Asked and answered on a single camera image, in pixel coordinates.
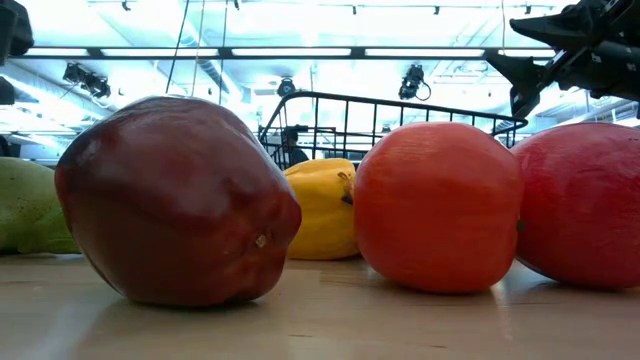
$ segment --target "wooden table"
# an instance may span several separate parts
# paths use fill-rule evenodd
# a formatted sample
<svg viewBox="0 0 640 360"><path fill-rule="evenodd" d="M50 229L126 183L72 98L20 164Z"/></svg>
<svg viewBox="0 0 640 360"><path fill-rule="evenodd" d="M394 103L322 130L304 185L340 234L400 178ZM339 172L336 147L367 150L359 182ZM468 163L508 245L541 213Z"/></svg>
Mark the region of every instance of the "wooden table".
<svg viewBox="0 0 640 360"><path fill-rule="evenodd" d="M449 297L361 260L290 261L255 303L178 311L123 300L82 257L0 258L0 359L639 358L639 291L565 288L518 264Z"/></svg>

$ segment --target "green mango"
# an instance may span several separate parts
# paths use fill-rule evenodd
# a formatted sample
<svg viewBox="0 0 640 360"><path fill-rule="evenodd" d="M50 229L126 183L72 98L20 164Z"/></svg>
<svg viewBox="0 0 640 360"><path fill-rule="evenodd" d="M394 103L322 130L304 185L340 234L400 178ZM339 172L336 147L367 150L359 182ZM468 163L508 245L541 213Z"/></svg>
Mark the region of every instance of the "green mango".
<svg viewBox="0 0 640 360"><path fill-rule="evenodd" d="M56 195L53 170L0 158L0 252L80 252Z"/></svg>

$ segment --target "fake fruit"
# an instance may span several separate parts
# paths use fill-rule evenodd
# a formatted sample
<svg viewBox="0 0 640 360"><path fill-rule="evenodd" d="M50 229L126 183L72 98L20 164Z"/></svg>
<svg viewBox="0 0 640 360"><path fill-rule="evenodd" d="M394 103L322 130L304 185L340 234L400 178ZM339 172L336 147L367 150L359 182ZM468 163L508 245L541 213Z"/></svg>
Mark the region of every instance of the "fake fruit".
<svg viewBox="0 0 640 360"><path fill-rule="evenodd" d="M516 145L525 179L518 259L557 281L640 285L640 131L566 125Z"/></svg>
<svg viewBox="0 0 640 360"><path fill-rule="evenodd" d="M78 253L67 230L53 170L0 157L0 252Z"/></svg>
<svg viewBox="0 0 640 360"><path fill-rule="evenodd" d="M289 246L289 257L333 260L358 254L353 235L353 163L309 160L284 174L302 208L302 225Z"/></svg>
<svg viewBox="0 0 640 360"><path fill-rule="evenodd" d="M152 97L81 134L56 187L97 272L143 303L255 299L278 281L300 207L282 172L232 112Z"/></svg>
<svg viewBox="0 0 640 360"><path fill-rule="evenodd" d="M480 130L406 125L358 168L356 239L371 267L402 285L482 291L512 263L522 191L516 159Z"/></svg>

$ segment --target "apple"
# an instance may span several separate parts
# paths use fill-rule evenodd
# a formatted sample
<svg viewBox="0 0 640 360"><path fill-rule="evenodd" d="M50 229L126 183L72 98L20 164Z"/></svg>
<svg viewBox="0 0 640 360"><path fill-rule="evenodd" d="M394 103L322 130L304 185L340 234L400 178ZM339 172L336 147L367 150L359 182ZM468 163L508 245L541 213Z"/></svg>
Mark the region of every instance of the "apple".
<svg viewBox="0 0 640 360"><path fill-rule="evenodd" d="M193 98L151 97L115 112L69 146L55 184L88 261L141 303L264 295L301 222L293 191L249 128Z"/></svg>

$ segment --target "yellow squash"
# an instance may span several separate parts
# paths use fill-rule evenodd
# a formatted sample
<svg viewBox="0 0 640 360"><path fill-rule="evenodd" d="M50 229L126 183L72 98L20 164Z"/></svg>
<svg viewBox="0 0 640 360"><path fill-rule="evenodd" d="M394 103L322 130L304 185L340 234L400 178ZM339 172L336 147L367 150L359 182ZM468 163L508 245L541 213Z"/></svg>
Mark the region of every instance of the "yellow squash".
<svg viewBox="0 0 640 360"><path fill-rule="evenodd" d="M356 170L345 159L309 160L284 174L302 208L302 225L289 257L333 260L357 255L353 234L353 182Z"/></svg>

